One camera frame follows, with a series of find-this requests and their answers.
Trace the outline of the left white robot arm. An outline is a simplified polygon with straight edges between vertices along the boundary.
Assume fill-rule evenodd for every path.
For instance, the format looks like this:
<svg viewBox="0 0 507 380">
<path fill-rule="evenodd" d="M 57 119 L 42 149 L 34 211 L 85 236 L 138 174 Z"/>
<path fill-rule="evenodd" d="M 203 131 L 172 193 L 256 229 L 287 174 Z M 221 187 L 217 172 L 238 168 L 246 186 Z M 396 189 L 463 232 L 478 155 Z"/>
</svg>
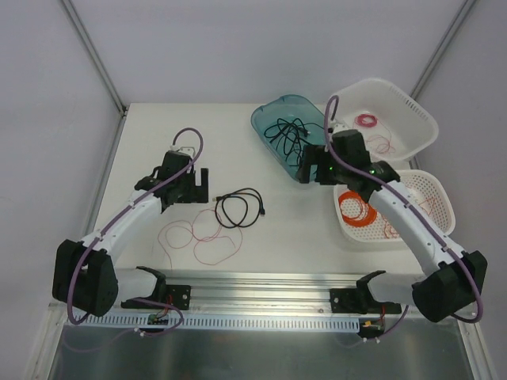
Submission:
<svg viewBox="0 0 507 380">
<path fill-rule="evenodd" d="M 86 315 L 102 317 L 113 306 L 158 308 L 170 297 L 166 275 L 137 266 L 116 270 L 129 241 L 174 204 L 207 203 L 209 170 L 196 170 L 190 155 L 166 152 L 162 164 L 140 179 L 122 210 L 79 241 L 65 240 L 56 251 L 51 293 Z"/>
</svg>

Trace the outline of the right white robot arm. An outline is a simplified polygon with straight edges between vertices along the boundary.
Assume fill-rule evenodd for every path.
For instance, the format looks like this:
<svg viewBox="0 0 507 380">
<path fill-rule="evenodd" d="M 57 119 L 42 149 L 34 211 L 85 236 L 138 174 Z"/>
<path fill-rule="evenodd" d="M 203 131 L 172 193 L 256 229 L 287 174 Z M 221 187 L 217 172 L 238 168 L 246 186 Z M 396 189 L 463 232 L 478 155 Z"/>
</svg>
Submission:
<svg viewBox="0 0 507 380">
<path fill-rule="evenodd" d="M 322 145 L 304 148 L 298 180 L 342 184 L 379 212 L 415 256 L 422 277 L 372 272 L 356 283 L 359 313 L 371 313 L 384 302 L 416 306 L 431 322 L 447 317 L 474 324 L 482 320 L 481 297 L 487 260 L 469 253 L 439 228 L 410 199 L 398 172 L 386 161 L 373 161 L 363 135 L 356 130 L 324 134 Z"/>
</svg>

